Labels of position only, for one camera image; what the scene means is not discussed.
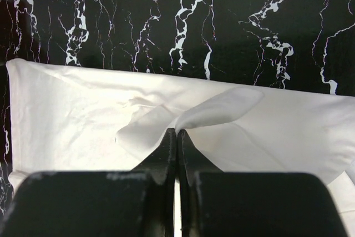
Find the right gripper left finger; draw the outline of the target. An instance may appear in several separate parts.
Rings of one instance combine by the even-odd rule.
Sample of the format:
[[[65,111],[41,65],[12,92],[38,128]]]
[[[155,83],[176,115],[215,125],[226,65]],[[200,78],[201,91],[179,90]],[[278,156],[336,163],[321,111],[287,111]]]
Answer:
[[[176,174],[176,134],[166,130],[155,150],[134,172],[150,177],[144,196],[143,236],[174,236],[174,194]]]

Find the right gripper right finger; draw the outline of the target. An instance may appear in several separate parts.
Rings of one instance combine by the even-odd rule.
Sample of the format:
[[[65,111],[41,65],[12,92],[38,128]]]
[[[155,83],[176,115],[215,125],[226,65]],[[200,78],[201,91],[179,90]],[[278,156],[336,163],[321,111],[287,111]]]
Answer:
[[[176,174],[180,183],[182,236],[200,236],[200,201],[197,178],[200,173],[221,173],[194,145],[186,130],[177,135]]]

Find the white coca-cola t-shirt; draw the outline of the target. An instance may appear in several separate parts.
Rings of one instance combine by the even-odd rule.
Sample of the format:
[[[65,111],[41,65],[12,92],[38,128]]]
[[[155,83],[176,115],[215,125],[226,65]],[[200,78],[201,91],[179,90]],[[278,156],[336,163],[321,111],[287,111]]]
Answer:
[[[144,74],[7,62],[17,187],[43,170],[128,170],[167,128],[227,171],[306,172],[354,215],[354,98]]]

